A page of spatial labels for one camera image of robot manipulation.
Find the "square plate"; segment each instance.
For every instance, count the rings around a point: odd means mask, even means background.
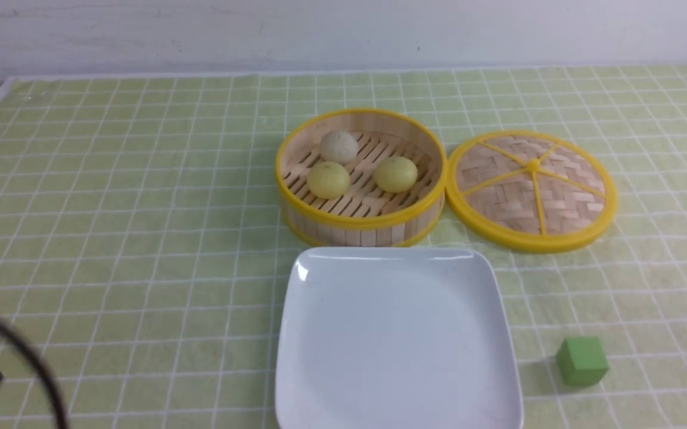
[[[303,252],[285,298],[275,397],[283,429],[522,427],[489,262],[461,249]]]

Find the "green cube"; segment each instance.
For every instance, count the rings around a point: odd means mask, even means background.
[[[600,383],[608,372],[608,359],[598,337],[570,337],[563,340],[555,355],[563,382],[569,386]]]

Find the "white wall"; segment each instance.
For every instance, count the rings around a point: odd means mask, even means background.
[[[0,0],[0,77],[683,61],[687,0]]]

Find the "bamboo steamer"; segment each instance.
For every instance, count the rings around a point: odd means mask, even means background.
[[[449,204],[502,246],[531,253],[586,246],[618,206],[608,171],[580,147],[548,134],[503,130],[470,139],[449,158]]]
[[[344,166],[349,190],[328,200],[312,195],[306,178],[321,162],[317,144],[332,130],[349,131],[359,152]],[[374,169],[391,156],[409,158],[417,166],[417,182],[406,192],[384,192],[374,182]],[[333,111],[301,125],[280,146],[275,176],[282,215],[313,246],[411,246],[439,219],[446,162],[442,144],[416,120],[378,109]]]

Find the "yellow spoke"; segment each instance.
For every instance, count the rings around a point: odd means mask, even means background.
[[[540,161],[540,162],[541,162],[541,161],[544,161],[545,158],[549,157],[550,154],[552,154],[553,150],[558,149],[558,147],[560,147],[560,146],[561,146],[561,144],[559,144],[559,143],[553,144],[552,147],[551,147],[550,149],[545,150],[544,154],[542,154],[542,156],[539,157],[539,161]]]
[[[550,173],[549,171],[547,171],[547,170],[545,170],[545,169],[537,170],[537,173],[544,174],[545,176],[554,177],[555,179],[562,180],[563,182],[566,182],[566,183],[568,183],[569,185],[574,185],[575,187],[580,188],[580,189],[582,189],[582,190],[584,190],[584,191],[586,191],[586,192],[589,192],[589,193],[591,193],[591,194],[597,195],[597,196],[599,196],[600,198],[605,198],[605,194],[603,194],[602,192],[600,192],[600,191],[598,191],[598,190],[596,190],[596,189],[593,189],[593,188],[591,188],[591,187],[582,185],[580,182],[575,182],[575,181],[573,181],[573,180],[571,180],[571,179],[569,179],[569,178],[567,178],[567,177],[559,176],[558,174],[555,174],[555,173]]]
[[[462,196],[466,196],[466,195],[468,195],[469,193],[476,192],[476,191],[479,190],[480,188],[485,187],[485,186],[488,186],[488,185],[491,185],[491,184],[494,183],[494,182],[499,182],[499,181],[501,181],[502,179],[507,179],[507,178],[510,177],[510,176],[515,176],[516,174],[523,173],[524,170],[525,170],[525,169],[517,169],[517,170],[515,170],[515,171],[511,171],[510,173],[505,173],[505,174],[503,174],[503,175],[501,175],[501,176],[497,176],[497,177],[495,177],[495,178],[493,178],[493,179],[489,179],[489,180],[487,180],[487,181],[485,181],[485,182],[483,182],[483,183],[481,183],[481,184],[479,184],[479,185],[475,185],[474,187],[472,187],[472,188],[470,188],[470,189],[468,189],[468,190],[466,190],[466,191],[463,191],[463,192],[462,192]]]
[[[520,158],[516,157],[516,156],[513,155],[513,154],[510,154],[510,152],[507,152],[506,150],[502,150],[502,149],[499,149],[499,147],[492,146],[492,145],[490,145],[490,144],[486,144],[486,143],[484,143],[483,141],[479,141],[478,144],[480,144],[480,145],[483,146],[483,147],[488,147],[488,149],[491,149],[491,150],[493,150],[494,152],[499,152],[500,154],[503,154],[503,155],[505,155],[506,157],[511,158],[511,160],[517,162],[518,164],[521,164],[522,166],[525,166],[525,165],[526,165],[526,163],[524,163],[523,160],[521,160]]]
[[[542,196],[539,195],[539,181],[536,179],[536,174],[531,174],[531,182],[534,185],[534,199],[536,199],[536,211],[539,215],[539,231],[542,231],[542,235],[547,235],[547,229],[545,226],[545,209],[542,207]]]

